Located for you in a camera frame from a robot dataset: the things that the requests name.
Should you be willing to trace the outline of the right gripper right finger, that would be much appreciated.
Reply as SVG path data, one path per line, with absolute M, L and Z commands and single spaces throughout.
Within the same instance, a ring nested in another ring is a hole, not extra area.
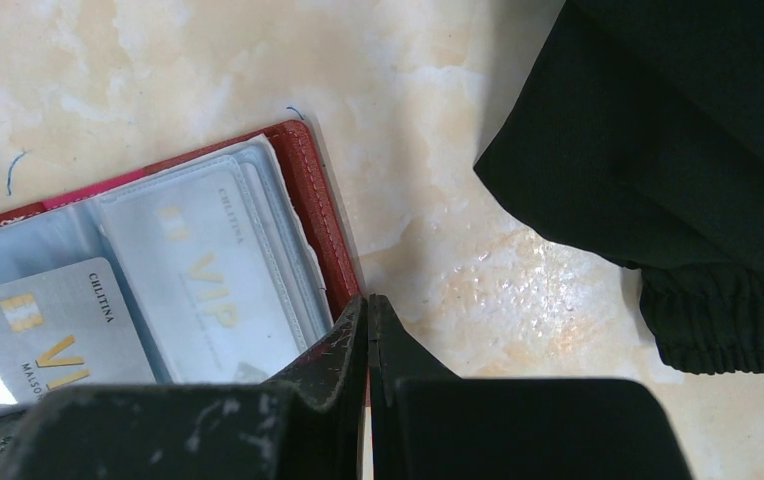
M 409 334 L 391 301 L 368 302 L 368 367 L 377 479 L 444 479 L 459 378 Z

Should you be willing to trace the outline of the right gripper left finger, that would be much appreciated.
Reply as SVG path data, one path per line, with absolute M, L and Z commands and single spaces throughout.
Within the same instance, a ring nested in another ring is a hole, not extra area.
M 359 479 L 367 387 L 367 300 L 265 382 L 280 392 L 275 479 Z

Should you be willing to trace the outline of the red leather card holder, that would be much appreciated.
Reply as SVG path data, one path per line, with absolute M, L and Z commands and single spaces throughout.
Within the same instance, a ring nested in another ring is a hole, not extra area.
M 0 214 L 0 285 L 97 257 L 106 259 L 155 376 L 152 383 L 88 383 L 60 389 L 95 385 L 257 384 L 174 383 L 169 379 L 103 232 L 96 207 L 97 200 L 105 194 L 223 155 L 232 157 L 255 184 L 255 198 L 272 219 L 269 236 L 283 246 L 281 261 L 294 272 L 305 299 L 313 301 L 318 309 L 324 329 L 317 341 L 328 333 L 339 312 L 358 293 L 340 220 L 312 133 L 305 123 L 285 121 L 157 162 Z M 51 392 L 28 404 L 0 406 L 0 417 L 24 411 Z

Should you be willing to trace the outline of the white credit card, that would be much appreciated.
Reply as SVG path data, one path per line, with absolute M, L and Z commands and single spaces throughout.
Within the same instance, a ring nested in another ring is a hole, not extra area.
M 106 259 L 0 285 L 0 406 L 75 384 L 154 380 Z
M 174 383 L 258 383 L 323 332 L 230 156 L 101 196 L 102 229 Z

